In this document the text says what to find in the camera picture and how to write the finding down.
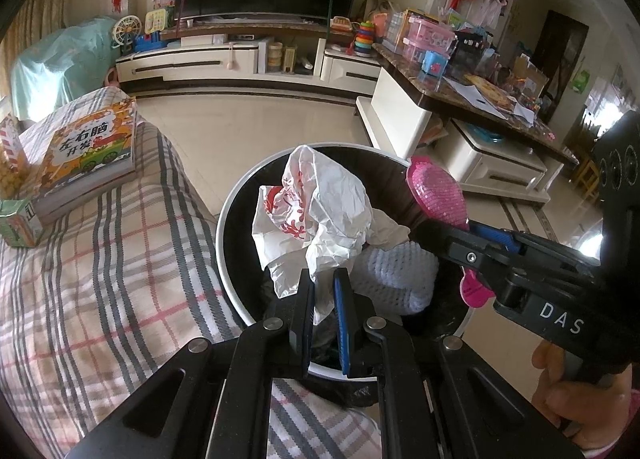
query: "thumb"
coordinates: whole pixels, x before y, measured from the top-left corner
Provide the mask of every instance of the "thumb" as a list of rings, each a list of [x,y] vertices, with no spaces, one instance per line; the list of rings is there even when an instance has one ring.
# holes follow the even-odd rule
[[[560,417],[582,425],[597,426],[607,424],[612,410],[624,402],[624,397],[617,389],[561,381],[550,388],[545,401]]]

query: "silver bolt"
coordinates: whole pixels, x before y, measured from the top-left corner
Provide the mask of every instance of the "silver bolt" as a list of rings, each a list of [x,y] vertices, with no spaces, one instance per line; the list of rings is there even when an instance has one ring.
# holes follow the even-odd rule
[[[457,351],[462,349],[462,340],[457,336],[445,336],[442,340],[444,346],[449,349],[449,351]]]
[[[189,342],[187,349],[192,353],[201,353],[207,350],[207,347],[209,347],[209,342],[207,342],[207,340],[204,338],[194,338]]]
[[[282,327],[283,324],[284,322],[276,316],[268,318],[267,320],[262,322],[262,326],[269,331],[277,331]]]
[[[369,329],[382,329],[386,326],[386,320],[381,316],[371,316],[367,318],[367,327]]]

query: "plaid fabric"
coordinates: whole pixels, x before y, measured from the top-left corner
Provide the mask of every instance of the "plaid fabric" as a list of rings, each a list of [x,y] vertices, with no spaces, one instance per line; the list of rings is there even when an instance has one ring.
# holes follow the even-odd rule
[[[124,97],[101,89],[26,131],[30,161],[59,126]],[[0,242],[0,389],[48,458],[61,458],[190,339],[240,333],[217,275],[215,220],[169,141],[148,123],[138,132],[135,181],[59,219],[35,249]],[[380,454],[367,416],[274,382],[270,459]]]

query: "orange book cover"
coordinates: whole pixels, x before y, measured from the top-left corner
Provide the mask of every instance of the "orange book cover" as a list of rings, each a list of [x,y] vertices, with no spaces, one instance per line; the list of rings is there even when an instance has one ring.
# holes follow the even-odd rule
[[[58,129],[42,162],[40,194],[131,158],[136,116],[129,98]]]

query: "dark wooden door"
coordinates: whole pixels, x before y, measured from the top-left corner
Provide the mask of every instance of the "dark wooden door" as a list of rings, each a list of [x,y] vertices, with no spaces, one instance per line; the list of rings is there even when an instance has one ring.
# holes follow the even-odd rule
[[[548,123],[560,103],[588,31],[586,24],[571,17],[553,11],[546,14],[536,51],[531,57],[531,62],[549,78],[542,92],[542,96],[550,100],[549,107],[540,116],[544,122]]]

